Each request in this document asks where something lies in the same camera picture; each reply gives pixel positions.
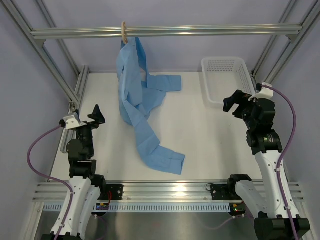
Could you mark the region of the white perforated plastic basket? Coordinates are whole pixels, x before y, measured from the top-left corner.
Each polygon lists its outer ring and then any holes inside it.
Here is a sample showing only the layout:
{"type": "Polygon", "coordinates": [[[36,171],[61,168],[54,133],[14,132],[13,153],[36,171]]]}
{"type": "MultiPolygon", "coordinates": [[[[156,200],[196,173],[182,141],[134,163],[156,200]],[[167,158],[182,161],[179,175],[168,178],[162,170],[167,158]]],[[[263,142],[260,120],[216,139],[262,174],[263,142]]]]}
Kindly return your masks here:
{"type": "Polygon", "coordinates": [[[255,88],[245,61],[235,56],[206,57],[201,60],[205,97],[213,108],[222,109],[223,100],[235,91],[254,95],[255,88]]]}

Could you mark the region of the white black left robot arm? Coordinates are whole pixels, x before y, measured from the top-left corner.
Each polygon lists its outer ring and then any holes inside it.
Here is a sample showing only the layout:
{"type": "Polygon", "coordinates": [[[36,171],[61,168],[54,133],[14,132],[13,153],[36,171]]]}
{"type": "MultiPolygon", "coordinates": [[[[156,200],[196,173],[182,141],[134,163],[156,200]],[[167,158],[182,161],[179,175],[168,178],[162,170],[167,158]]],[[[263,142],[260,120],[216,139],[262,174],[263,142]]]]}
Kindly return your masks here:
{"type": "Polygon", "coordinates": [[[41,236],[43,240],[83,240],[97,200],[107,195],[105,178],[96,174],[97,162],[93,160],[94,141],[92,131],[106,120],[98,105],[88,115],[92,120],[81,121],[78,110],[65,116],[59,123],[66,130],[76,133],[76,137],[66,145],[69,163],[68,188],[60,214],[50,234],[41,236]]]}

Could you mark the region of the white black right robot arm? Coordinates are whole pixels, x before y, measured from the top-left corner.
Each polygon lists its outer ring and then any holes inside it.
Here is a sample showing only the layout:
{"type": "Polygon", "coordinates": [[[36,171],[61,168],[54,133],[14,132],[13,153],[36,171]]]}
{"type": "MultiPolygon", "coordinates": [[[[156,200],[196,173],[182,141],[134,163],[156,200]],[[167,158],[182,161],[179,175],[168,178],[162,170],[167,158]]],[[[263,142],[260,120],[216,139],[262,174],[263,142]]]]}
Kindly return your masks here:
{"type": "Polygon", "coordinates": [[[284,150],[273,129],[275,103],[256,98],[241,90],[223,101],[223,111],[233,112],[244,121],[246,140],[261,172],[266,197],[262,197],[247,176],[231,176],[226,192],[233,199],[241,198],[254,219],[259,240],[300,240],[311,229],[310,222],[297,209],[283,166],[284,150]]]}

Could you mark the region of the aluminium frame strut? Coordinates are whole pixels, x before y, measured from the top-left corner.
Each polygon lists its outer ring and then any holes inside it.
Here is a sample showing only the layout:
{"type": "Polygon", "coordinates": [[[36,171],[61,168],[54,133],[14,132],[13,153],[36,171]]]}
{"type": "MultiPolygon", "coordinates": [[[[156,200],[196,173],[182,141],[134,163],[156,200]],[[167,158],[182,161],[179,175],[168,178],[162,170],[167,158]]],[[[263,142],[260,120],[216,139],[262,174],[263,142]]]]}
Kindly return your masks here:
{"type": "Polygon", "coordinates": [[[283,10],[279,23],[297,23],[302,26],[298,35],[272,35],[251,71],[253,83],[273,83],[293,59],[309,34],[320,22],[318,0],[290,0],[283,10]]]}
{"type": "Polygon", "coordinates": [[[29,24],[27,18],[24,16],[22,10],[19,9],[19,6],[15,3],[14,0],[2,0],[0,6],[6,11],[6,13],[13,20],[15,25],[18,27],[20,32],[23,34],[27,42],[32,46],[35,52],[38,54],[46,68],[50,71],[53,78],[62,88],[63,92],[66,94],[69,100],[69,109],[74,111],[81,107],[83,101],[83,95],[85,93],[86,84],[90,69],[87,65],[84,65],[81,70],[78,69],[74,60],[71,57],[71,54],[67,50],[67,46],[63,43],[62,40],[58,41],[58,46],[62,50],[64,56],[67,58],[69,64],[74,70],[77,76],[76,87],[72,88],[63,77],[63,74],[59,70],[53,58],[50,56],[50,53],[45,47],[45,40],[36,40],[32,35],[32,26],[29,24]]]}

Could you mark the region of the aluminium left frame strut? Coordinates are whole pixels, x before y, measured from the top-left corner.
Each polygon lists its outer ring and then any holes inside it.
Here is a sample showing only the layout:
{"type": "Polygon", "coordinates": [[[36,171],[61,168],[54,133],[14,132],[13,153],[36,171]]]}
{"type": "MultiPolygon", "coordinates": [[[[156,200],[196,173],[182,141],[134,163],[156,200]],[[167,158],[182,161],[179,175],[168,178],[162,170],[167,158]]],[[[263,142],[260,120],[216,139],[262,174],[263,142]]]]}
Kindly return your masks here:
{"type": "Polygon", "coordinates": [[[81,70],[78,69],[74,60],[71,57],[71,54],[67,50],[67,46],[63,43],[62,40],[58,41],[58,46],[62,50],[64,56],[67,58],[69,64],[74,70],[77,76],[76,87],[72,88],[63,77],[63,74],[59,70],[53,58],[50,56],[50,53],[45,47],[45,40],[36,40],[32,35],[32,26],[29,24],[27,18],[24,16],[22,10],[19,9],[19,6],[15,3],[14,0],[2,0],[0,6],[6,11],[6,13],[13,20],[15,25],[18,27],[20,32],[23,34],[27,42],[32,46],[35,52],[38,54],[46,68],[50,71],[53,78],[62,88],[63,92],[66,94],[69,100],[69,109],[74,111],[81,107],[83,101],[83,95],[85,93],[86,84],[90,69],[87,65],[84,65],[81,70]]]}

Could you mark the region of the aluminium right frame strut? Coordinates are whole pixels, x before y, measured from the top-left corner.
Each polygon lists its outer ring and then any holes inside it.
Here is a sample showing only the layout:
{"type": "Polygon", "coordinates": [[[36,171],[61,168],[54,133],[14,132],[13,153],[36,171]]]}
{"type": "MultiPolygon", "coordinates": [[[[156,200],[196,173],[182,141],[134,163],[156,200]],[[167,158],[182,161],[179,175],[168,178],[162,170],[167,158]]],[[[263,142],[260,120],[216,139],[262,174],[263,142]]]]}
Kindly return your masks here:
{"type": "Polygon", "coordinates": [[[272,35],[251,71],[253,83],[273,83],[293,59],[309,34],[320,22],[318,0],[290,0],[283,10],[279,23],[297,23],[302,26],[298,35],[272,35]]]}

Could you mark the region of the blue button-up shirt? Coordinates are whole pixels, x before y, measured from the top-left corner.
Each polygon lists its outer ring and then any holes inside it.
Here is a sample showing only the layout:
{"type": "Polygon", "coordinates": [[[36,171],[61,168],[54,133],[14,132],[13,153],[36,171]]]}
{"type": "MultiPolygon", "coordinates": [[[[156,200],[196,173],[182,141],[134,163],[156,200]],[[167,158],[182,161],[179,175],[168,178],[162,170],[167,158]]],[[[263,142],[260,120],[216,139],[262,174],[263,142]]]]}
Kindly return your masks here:
{"type": "Polygon", "coordinates": [[[180,75],[151,75],[147,56],[139,38],[121,44],[116,59],[119,112],[133,126],[137,152],[151,169],[180,175],[185,155],[161,146],[150,126],[151,111],[162,105],[168,92],[182,90],[180,75]]]}

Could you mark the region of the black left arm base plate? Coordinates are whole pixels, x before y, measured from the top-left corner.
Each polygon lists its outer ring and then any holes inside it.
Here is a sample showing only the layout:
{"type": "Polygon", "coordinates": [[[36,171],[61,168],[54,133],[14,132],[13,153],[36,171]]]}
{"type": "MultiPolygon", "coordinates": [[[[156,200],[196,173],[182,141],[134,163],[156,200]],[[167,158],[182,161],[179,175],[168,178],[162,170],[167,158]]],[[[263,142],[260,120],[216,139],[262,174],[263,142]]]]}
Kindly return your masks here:
{"type": "Polygon", "coordinates": [[[123,184],[104,184],[100,189],[100,201],[120,201],[123,199],[124,185],[123,184]]]}

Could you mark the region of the aluminium front rail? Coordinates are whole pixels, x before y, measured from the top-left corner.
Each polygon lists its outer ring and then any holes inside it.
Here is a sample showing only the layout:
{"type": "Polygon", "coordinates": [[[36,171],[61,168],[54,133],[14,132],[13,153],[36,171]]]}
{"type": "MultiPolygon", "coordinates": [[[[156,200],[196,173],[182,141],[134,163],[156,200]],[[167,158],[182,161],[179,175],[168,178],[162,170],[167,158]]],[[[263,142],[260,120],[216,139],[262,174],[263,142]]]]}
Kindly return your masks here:
{"type": "MultiPolygon", "coordinates": [[[[124,203],[209,203],[214,202],[207,181],[108,181],[122,185],[124,203]]],[[[36,186],[32,202],[63,202],[67,188],[58,182],[41,182],[36,186]]]]}

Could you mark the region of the beige wooden clothes hanger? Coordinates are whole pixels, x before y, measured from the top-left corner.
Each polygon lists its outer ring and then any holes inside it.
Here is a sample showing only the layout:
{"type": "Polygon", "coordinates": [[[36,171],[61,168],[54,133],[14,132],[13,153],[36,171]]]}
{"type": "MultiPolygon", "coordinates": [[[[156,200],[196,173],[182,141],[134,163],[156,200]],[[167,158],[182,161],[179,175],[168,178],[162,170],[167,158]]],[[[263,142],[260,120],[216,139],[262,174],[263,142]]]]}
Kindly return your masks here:
{"type": "Polygon", "coordinates": [[[127,38],[127,34],[126,34],[126,22],[123,21],[121,23],[121,39],[122,39],[122,42],[126,45],[128,43],[128,38],[127,38]]]}

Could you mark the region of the aluminium top crossbar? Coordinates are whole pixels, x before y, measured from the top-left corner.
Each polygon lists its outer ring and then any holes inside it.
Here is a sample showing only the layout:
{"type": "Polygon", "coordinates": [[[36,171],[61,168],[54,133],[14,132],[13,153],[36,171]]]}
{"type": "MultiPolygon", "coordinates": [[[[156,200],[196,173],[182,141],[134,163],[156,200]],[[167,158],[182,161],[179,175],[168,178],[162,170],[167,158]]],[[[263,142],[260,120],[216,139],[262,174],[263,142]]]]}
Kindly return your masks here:
{"type": "MultiPolygon", "coordinates": [[[[297,23],[253,25],[178,25],[178,26],[126,26],[127,37],[195,37],[195,36],[246,36],[246,35],[298,35],[302,26],[297,23]]],[[[33,29],[37,40],[121,38],[120,27],[43,28],[33,29]]]]}

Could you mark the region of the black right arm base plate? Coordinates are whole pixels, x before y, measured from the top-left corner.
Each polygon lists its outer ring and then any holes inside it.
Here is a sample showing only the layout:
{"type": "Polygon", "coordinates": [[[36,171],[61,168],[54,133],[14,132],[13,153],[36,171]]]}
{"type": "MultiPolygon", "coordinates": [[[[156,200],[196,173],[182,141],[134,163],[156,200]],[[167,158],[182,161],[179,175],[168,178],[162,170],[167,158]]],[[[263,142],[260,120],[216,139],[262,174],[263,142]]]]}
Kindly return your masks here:
{"type": "Polygon", "coordinates": [[[234,186],[228,184],[210,184],[212,200],[241,201],[242,198],[236,194],[234,186]]]}

